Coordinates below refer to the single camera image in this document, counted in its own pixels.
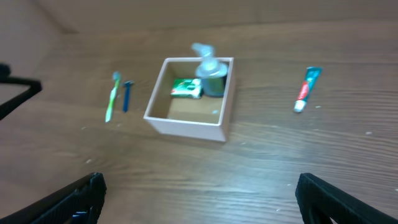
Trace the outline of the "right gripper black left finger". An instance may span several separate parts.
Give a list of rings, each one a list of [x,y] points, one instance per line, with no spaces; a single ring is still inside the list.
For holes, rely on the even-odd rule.
[[[90,173],[41,200],[1,218],[1,224],[97,224],[106,195],[102,173]]]

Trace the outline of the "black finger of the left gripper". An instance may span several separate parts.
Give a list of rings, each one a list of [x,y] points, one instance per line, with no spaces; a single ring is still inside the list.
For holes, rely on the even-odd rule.
[[[1,84],[25,85],[29,88],[19,95],[11,98],[1,105],[1,119],[12,113],[21,104],[42,91],[42,84],[40,80],[12,77],[11,67],[8,64],[1,63]]]

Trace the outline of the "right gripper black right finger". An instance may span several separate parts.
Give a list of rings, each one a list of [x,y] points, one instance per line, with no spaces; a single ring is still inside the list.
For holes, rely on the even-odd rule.
[[[397,224],[397,219],[311,173],[300,174],[295,196],[304,224]]]

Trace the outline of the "green soap bar packet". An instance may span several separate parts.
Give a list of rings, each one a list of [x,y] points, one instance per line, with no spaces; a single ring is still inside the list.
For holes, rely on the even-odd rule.
[[[174,80],[170,95],[175,98],[200,99],[203,86],[198,78],[183,78]]]

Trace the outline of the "clear soap pump bottle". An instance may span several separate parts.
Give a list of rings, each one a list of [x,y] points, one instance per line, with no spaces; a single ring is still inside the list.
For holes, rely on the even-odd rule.
[[[215,57],[215,48],[212,45],[193,43],[192,50],[201,58],[195,75],[201,80],[204,94],[223,97],[228,74],[227,64]]]

